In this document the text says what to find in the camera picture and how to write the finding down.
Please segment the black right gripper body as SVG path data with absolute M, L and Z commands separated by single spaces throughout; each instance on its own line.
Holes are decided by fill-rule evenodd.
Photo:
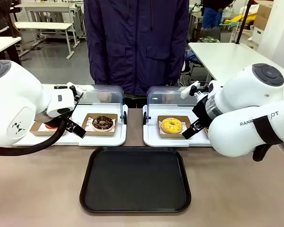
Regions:
M 210 125 L 213 121 L 208 113 L 206 112 L 205 104 L 207 102 L 207 96 L 205 95 L 203 98 L 201 98 L 200 101 L 197 101 L 197 104 L 194 106 L 192 112 L 196 115 L 197 120 L 196 122 L 199 125 Z

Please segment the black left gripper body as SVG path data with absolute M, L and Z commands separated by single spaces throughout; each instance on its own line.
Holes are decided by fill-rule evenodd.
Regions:
M 68 125 L 71 121 L 71 111 L 67 113 L 63 113 L 57 117 L 50 117 L 46 112 L 41 112 L 35 116 L 35 122 L 44 123 L 48 126 L 59 126 L 60 123 L 64 121 L 66 125 Z

